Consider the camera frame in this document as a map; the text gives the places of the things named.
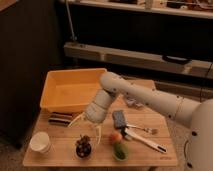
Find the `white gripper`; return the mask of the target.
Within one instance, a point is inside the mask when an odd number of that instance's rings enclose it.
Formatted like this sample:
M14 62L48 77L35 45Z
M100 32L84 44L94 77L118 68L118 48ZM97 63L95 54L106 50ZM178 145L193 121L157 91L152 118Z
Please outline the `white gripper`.
M78 121L82 121L86 118L93 123L102 123L107 115L107 110L111 105L111 96L108 92L103 89L100 89L92 102L86 107L85 113L79 114L75 117L68 125L68 127L73 126ZM96 143L100 144L101 141L101 124L95 125L96 131Z

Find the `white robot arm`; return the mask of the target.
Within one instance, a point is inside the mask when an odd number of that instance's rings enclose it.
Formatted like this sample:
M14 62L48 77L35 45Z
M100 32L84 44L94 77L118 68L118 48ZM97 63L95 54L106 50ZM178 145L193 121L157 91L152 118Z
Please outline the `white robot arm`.
M184 171L213 171L213 99L197 102L131 83L113 72L103 73L100 85L93 100L70 125L86 120L94 123L101 135L108 109L123 94L190 129Z

